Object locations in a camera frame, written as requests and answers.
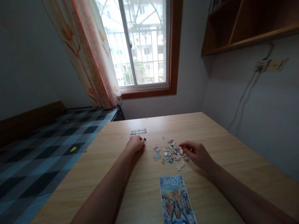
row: blue checkered sheet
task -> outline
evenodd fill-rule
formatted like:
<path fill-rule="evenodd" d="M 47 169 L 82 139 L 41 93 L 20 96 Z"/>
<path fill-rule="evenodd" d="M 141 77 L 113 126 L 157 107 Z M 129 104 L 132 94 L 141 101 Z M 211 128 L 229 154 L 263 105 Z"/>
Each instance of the blue checkered sheet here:
<path fill-rule="evenodd" d="M 1 148 L 0 223 L 30 223 L 117 110 L 69 110 Z"/>

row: pile of puzzle pieces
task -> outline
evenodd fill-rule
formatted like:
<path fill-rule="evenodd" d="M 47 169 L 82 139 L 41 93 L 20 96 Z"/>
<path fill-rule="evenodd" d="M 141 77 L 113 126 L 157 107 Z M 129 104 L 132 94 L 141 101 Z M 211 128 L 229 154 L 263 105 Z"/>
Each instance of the pile of puzzle pieces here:
<path fill-rule="evenodd" d="M 133 130 L 133 131 L 131 131 L 130 139 L 131 139 L 134 135 L 138 135 L 138 136 L 140 136 L 141 134 L 146 134 L 146 133 L 147 133 L 146 128 L 145 128 L 145 129 Z"/>
<path fill-rule="evenodd" d="M 177 170 L 179 171 L 185 166 L 185 161 L 189 161 L 189 158 L 185 153 L 183 153 L 182 149 L 177 147 L 176 142 L 174 140 L 168 140 L 167 143 L 170 144 L 170 147 L 162 149 L 163 154 L 165 156 L 165 159 L 162 159 L 162 164 L 164 165 L 165 162 L 173 163 L 173 161 L 179 161 L 181 158 L 183 158 L 184 161 L 176 166 Z M 158 149 L 158 147 L 156 146 L 153 148 L 153 150 L 156 151 L 156 155 L 153 157 L 154 160 L 157 161 L 158 159 L 161 159 L 160 149 Z"/>

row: wooden table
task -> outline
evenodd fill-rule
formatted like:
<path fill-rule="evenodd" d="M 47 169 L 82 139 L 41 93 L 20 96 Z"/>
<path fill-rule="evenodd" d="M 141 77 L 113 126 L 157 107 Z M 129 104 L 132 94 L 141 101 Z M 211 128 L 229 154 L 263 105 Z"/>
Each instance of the wooden table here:
<path fill-rule="evenodd" d="M 163 223 L 159 177 L 182 173 L 198 223 L 244 223 L 225 197 L 191 161 L 178 172 L 154 161 L 153 147 L 202 142 L 232 175 L 299 220 L 299 184 L 202 112 L 110 122 L 105 125 L 32 223 L 69 223 L 108 172 L 136 129 L 147 129 L 144 154 L 128 182 L 116 223 Z"/>

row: forearm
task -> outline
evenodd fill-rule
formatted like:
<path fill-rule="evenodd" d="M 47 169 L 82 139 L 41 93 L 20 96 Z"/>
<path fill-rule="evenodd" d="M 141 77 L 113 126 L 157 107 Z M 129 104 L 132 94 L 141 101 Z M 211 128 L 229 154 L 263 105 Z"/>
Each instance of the forearm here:
<path fill-rule="evenodd" d="M 121 153 L 71 223 L 112 222 L 133 154 L 126 149 Z"/>
<path fill-rule="evenodd" d="M 221 166 L 214 164 L 208 173 L 247 223 L 298 223 Z"/>

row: wire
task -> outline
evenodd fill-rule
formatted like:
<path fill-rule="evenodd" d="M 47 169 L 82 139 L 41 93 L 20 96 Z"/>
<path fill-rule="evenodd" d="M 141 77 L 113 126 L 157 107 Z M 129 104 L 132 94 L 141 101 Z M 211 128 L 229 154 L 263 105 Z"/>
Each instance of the wire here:
<path fill-rule="evenodd" d="M 272 53 L 272 50 L 273 50 L 273 48 L 274 48 L 274 43 L 273 43 L 273 42 L 269 42 L 268 44 L 270 44 L 270 46 L 271 46 L 271 47 L 270 47 L 270 51 L 269 51 L 267 57 L 264 58 L 263 60 L 267 60 L 267 59 L 270 57 L 270 55 L 271 55 L 271 53 Z"/>
<path fill-rule="evenodd" d="M 239 131 L 239 128 L 240 128 L 240 124 L 241 124 L 241 122 L 242 122 L 242 118 L 243 118 L 243 112 L 244 112 L 245 104 L 248 102 L 249 97 L 250 97 L 250 94 L 251 94 L 251 91 L 252 91 L 253 87 L 255 86 L 255 84 L 258 82 L 258 80 L 259 80 L 259 78 L 260 78 L 260 76 L 261 76 L 261 73 L 262 73 L 262 72 L 259 71 L 259 74 L 258 74 L 257 78 L 255 79 L 254 83 L 252 84 L 252 86 L 250 87 L 249 92 L 248 92 L 248 95 L 247 95 L 247 98 L 246 98 L 246 100 L 244 101 L 244 103 L 243 103 L 243 105 L 242 105 L 242 110 L 241 110 L 241 115 L 240 115 L 240 121 L 239 121 L 238 126 L 237 126 L 237 129 L 236 129 L 236 136 L 238 136 L 238 131 Z"/>
<path fill-rule="evenodd" d="M 247 89 L 248 89 L 250 83 L 252 82 L 253 78 L 255 77 L 255 74 L 256 74 L 257 71 L 258 71 L 258 70 L 256 70 L 256 71 L 253 73 L 253 76 L 251 77 L 249 83 L 247 84 L 247 86 L 246 86 L 246 88 L 245 88 L 245 90 L 244 90 L 244 93 L 243 93 L 243 95 L 242 95 L 242 97 L 241 97 L 241 99 L 240 99 L 240 101 L 239 101 L 239 104 L 238 104 L 238 107 L 237 107 L 237 110 L 236 110 L 236 113 L 235 113 L 235 117 L 234 117 L 234 119 L 231 121 L 230 125 L 228 126 L 228 130 L 230 130 L 231 126 L 234 124 L 234 122 L 235 122 L 235 120 L 236 120 L 236 118 L 237 118 L 237 114 L 238 114 L 238 111 L 239 111 L 239 108 L 240 108 L 242 99 L 243 99 L 243 97 L 245 96 L 245 93 L 246 93 L 246 91 L 247 91 Z"/>
<path fill-rule="evenodd" d="M 267 59 L 270 57 L 270 55 L 271 55 L 271 53 L 272 53 L 272 51 L 273 51 L 273 48 L 274 48 L 274 43 L 273 43 L 273 42 L 269 42 L 268 44 L 270 44 L 270 50 L 269 50 L 269 52 L 268 52 L 267 57 L 264 58 L 263 60 L 267 60 Z M 244 93 L 243 93 L 243 95 L 242 95 L 242 97 L 241 97 L 241 99 L 240 99 L 240 101 L 239 101 L 239 104 L 238 104 L 238 107 L 237 107 L 237 110 L 236 110 L 234 119 L 233 119 L 232 122 L 229 124 L 227 130 L 230 130 L 230 128 L 231 128 L 232 125 L 234 124 L 235 120 L 237 119 L 237 114 L 238 114 L 238 111 L 239 111 L 241 102 L 242 102 L 242 100 L 243 100 L 243 98 L 244 98 L 244 96 L 245 96 L 245 93 L 246 93 L 246 91 L 247 91 L 249 85 L 251 84 L 253 78 L 255 77 L 255 74 L 256 74 L 257 72 L 259 72 L 258 77 L 256 78 L 256 80 L 254 81 L 253 85 L 251 86 L 251 88 L 250 88 L 250 90 L 249 90 L 249 95 L 250 95 L 250 92 L 251 92 L 253 86 L 254 86 L 254 85 L 256 84 L 256 82 L 258 81 L 258 79 L 259 79 L 259 77 L 260 77 L 260 75 L 261 75 L 261 73 L 262 73 L 261 71 L 262 71 L 262 67 L 258 67 L 257 70 L 253 73 L 253 76 L 251 77 L 251 79 L 250 79 L 248 85 L 246 86 L 246 88 L 245 88 L 245 90 L 244 90 Z M 242 107 L 241 116 L 243 115 L 243 111 L 244 111 L 244 104 L 243 104 L 243 107 Z"/>

